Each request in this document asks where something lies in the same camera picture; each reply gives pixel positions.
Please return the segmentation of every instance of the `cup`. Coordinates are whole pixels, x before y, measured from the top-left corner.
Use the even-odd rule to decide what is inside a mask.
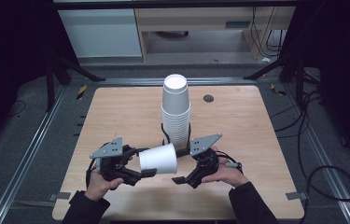
[[[177,173],[177,156],[172,143],[140,152],[139,160],[142,171],[157,169],[157,174]]]
[[[189,88],[185,77],[172,74],[163,81],[162,109],[170,115],[189,110]]]

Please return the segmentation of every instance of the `black sleeve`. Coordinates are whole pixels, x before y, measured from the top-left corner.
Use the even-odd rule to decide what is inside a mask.
[[[95,224],[99,223],[110,203],[105,199],[95,202],[84,195],[84,191],[77,191],[70,200],[70,208],[64,216],[62,224]]]
[[[278,223],[250,182],[230,190],[230,201],[236,219],[240,224]]]

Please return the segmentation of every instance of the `table top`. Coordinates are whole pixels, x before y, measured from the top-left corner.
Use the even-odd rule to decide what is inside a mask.
[[[206,94],[212,103],[203,100]],[[162,87],[100,88],[96,91],[82,132],[70,161],[61,192],[85,189],[89,155],[102,144],[122,136],[131,147],[161,145]],[[296,191],[282,150],[276,139],[259,89],[255,86],[190,86],[191,137],[222,133],[215,143],[220,150],[240,161],[247,178],[277,218],[301,218],[300,200],[289,201],[286,193]],[[191,186],[176,185],[175,176],[187,176],[196,165],[191,156],[177,159],[177,174],[144,178],[134,187],[121,185],[109,191],[111,202],[103,219],[235,219],[229,200],[230,185],[222,182]],[[127,168],[140,171],[138,158]],[[63,219],[69,200],[58,199],[55,219]]]

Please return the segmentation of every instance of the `white wall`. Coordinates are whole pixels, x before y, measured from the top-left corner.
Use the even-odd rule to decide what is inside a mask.
[[[99,0],[54,0],[88,1]],[[59,14],[78,58],[142,57],[133,9],[60,10]]]

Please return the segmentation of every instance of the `person's hand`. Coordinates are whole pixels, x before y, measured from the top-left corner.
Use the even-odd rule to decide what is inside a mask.
[[[212,146],[211,148],[216,152],[216,154],[220,155],[217,147]],[[220,165],[218,166],[217,172],[202,178],[203,183],[223,181],[236,188],[249,182],[249,180],[238,169],[225,165],[226,162],[229,162],[228,159],[219,157],[218,162]]]
[[[124,180],[122,178],[117,178],[112,181],[106,181],[103,177],[93,169],[91,171],[90,184],[88,185],[87,191],[85,191],[85,196],[93,201],[99,201],[110,189],[117,188],[122,184]]]

